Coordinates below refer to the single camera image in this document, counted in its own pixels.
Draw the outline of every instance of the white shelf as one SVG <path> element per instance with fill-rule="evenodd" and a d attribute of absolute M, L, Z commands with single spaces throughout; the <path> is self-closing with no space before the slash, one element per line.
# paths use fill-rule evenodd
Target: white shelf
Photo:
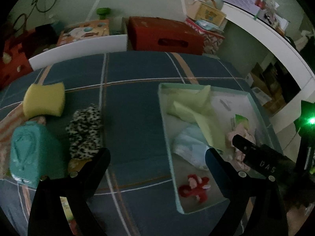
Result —
<path fill-rule="evenodd" d="M 301 91 L 281 111 L 275 114 L 271 122 L 275 132 L 281 131 L 300 117 L 300 101 L 315 101 L 315 74 L 301 55 L 274 29 L 233 5 L 224 3 L 222 12 L 226 18 L 235 23 L 268 48 L 287 68 Z"/>

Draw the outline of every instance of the wall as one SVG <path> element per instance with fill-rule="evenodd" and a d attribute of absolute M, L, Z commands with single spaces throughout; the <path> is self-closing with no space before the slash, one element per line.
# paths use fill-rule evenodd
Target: wall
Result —
<path fill-rule="evenodd" d="M 19 0 L 11 11 L 12 21 L 23 12 L 29 13 L 32 0 Z M 28 28 L 49 23 L 48 16 L 54 14 L 66 25 L 97 19 L 93 5 L 96 0 L 58 0 L 56 5 L 46 13 L 38 13 L 36 10 L 29 18 Z M 216 0 L 221 8 L 221 0 Z M 281 15 L 288 18 L 291 24 L 288 33 L 295 32 L 300 26 L 301 8 L 295 0 L 276 0 L 280 4 Z M 49 7 L 53 0 L 41 0 L 40 6 Z M 183 21 L 185 8 L 189 0 L 99 0 L 95 8 L 110 7 L 111 17 L 147 16 L 161 17 Z M 224 33 L 226 39 L 223 42 L 218 56 L 230 61 L 237 70 L 245 76 L 254 67 L 256 62 L 261 63 L 268 50 L 254 37 L 233 23 L 228 23 Z"/>

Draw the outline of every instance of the green light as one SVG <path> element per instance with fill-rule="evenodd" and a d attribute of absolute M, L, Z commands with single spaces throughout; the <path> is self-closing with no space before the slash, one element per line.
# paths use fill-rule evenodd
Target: green light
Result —
<path fill-rule="evenodd" d="M 308 123 L 310 123 L 310 124 L 315 124 L 315 117 L 310 118 L 310 119 L 308 120 Z"/>

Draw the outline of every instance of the wire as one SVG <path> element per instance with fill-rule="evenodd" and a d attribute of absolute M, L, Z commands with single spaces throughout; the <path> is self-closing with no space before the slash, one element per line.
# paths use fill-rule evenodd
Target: wire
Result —
<path fill-rule="evenodd" d="M 23 28 L 23 30 L 26 30 L 26 23 L 27 23 L 27 20 L 29 19 L 30 15 L 32 14 L 32 12 L 34 11 L 34 9 L 36 8 L 36 10 L 40 13 L 46 13 L 47 11 L 50 11 L 52 9 L 52 7 L 56 4 L 57 0 L 54 0 L 53 4 L 46 10 L 41 10 L 39 9 L 38 7 L 38 1 L 39 0 L 32 0 L 31 2 L 31 5 L 33 6 L 32 7 L 32 10 L 30 11 L 30 13 L 28 14 L 28 16 L 25 14 L 25 13 L 22 13 L 21 15 L 18 16 L 18 18 L 14 21 L 13 23 L 13 28 L 14 26 L 16 25 L 16 23 L 18 22 L 18 20 L 24 16 L 24 23 L 21 25 L 21 27 L 19 29 L 15 29 L 15 32 L 19 31 L 21 28 Z"/>
<path fill-rule="evenodd" d="M 285 148 L 282 149 L 282 151 L 284 151 L 284 150 L 289 146 L 289 144 L 291 144 L 291 142 L 293 141 L 293 139 L 294 139 L 294 138 L 296 137 L 296 135 L 299 133 L 300 129 L 301 129 L 301 128 L 298 129 L 298 131 L 295 133 L 295 135 L 293 136 L 293 138 L 292 138 L 292 139 L 290 140 L 290 142 L 285 146 Z"/>

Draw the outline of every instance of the black and white spotted cloth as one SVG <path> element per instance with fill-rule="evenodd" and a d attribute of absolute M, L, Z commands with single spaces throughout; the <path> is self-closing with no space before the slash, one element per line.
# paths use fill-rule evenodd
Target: black and white spotted cloth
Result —
<path fill-rule="evenodd" d="M 66 127 L 70 140 L 72 159 L 88 159 L 100 149 L 100 111 L 91 104 L 87 109 L 77 110 Z"/>

